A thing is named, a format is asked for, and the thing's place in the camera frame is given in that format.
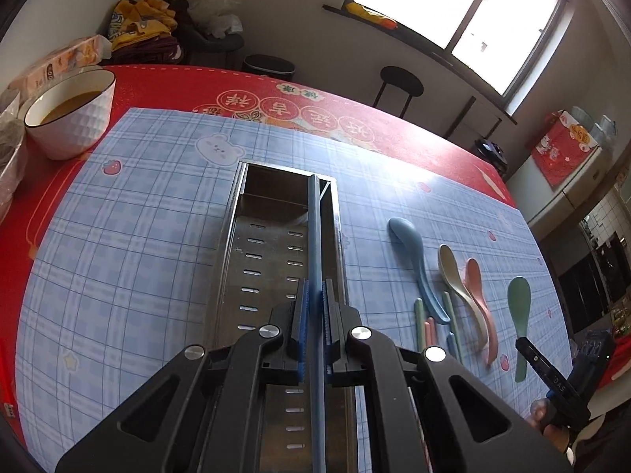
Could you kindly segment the person's right hand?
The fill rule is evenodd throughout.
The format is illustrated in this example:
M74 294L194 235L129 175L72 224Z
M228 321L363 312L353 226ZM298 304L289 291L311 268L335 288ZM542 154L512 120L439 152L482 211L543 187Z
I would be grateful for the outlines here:
M552 424L550 413L554 409L547 398L535 400L530 405L526 422L544 438L547 438L560 453L566 453L569 445L569 430Z

